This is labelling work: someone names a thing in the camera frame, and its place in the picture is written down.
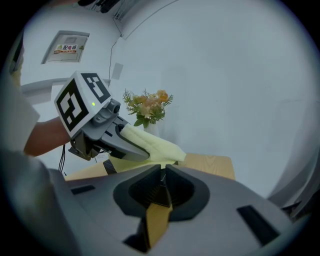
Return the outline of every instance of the electrical box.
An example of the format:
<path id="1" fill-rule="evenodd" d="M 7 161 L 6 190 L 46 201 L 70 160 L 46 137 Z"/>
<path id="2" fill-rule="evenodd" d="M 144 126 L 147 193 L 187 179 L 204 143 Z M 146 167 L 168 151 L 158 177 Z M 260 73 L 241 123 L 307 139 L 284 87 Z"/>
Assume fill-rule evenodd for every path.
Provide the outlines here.
<path id="1" fill-rule="evenodd" d="M 60 31 L 53 39 L 42 64 L 80 62 L 89 34 Z"/>

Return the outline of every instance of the flower bouquet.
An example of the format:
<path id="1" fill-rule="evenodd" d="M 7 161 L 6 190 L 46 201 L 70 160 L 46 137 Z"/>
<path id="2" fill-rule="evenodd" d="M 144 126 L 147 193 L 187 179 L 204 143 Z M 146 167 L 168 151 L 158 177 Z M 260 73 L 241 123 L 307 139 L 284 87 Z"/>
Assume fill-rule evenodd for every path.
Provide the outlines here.
<path id="1" fill-rule="evenodd" d="M 166 115 L 165 106 L 171 104 L 173 95 L 168 96 L 165 90 L 158 90 L 157 93 L 150 94 L 144 89 L 141 96 L 125 89 L 123 100 L 129 115 L 136 114 L 134 126 L 143 125 L 147 128 L 149 123 L 156 124 L 163 120 Z"/>

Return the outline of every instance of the wooden table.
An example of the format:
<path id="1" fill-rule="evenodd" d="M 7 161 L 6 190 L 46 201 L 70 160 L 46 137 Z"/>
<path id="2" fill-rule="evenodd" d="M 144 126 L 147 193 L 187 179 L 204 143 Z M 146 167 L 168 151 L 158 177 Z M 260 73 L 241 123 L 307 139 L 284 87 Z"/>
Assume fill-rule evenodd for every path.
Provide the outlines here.
<path id="1" fill-rule="evenodd" d="M 235 180 L 234 167 L 230 157 L 227 156 L 187 153 L 184 161 L 178 162 L 178 165 Z M 108 174 L 104 164 L 99 162 L 64 178 L 66 181 L 72 181 L 106 175 Z M 146 210 L 146 223 L 151 247 L 153 247 L 166 232 L 171 211 L 172 206 L 165 207 L 155 203 L 151 203 Z"/>

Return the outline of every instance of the white vase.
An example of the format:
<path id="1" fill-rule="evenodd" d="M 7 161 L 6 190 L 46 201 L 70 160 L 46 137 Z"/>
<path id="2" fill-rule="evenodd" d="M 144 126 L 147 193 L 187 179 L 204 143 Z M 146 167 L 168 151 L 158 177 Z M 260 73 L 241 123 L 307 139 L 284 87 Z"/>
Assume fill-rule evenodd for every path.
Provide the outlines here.
<path id="1" fill-rule="evenodd" d="M 143 130 L 149 134 L 159 137 L 158 123 L 149 123 L 146 128 L 143 128 Z"/>

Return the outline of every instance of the yellow cloth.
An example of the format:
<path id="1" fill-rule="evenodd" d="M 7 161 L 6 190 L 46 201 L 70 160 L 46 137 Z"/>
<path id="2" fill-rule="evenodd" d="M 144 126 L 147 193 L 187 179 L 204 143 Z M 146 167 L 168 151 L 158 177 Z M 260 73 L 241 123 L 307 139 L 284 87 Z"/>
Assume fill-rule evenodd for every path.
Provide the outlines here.
<path id="1" fill-rule="evenodd" d="M 129 141 L 145 149 L 150 156 L 147 160 L 142 162 L 128 161 L 109 156 L 117 173 L 147 165 L 160 164 L 163 169 L 166 165 L 172 165 L 176 161 L 182 162 L 186 157 L 186 153 L 177 145 L 140 130 L 130 124 L 126 124 L 120 134 Z"/>

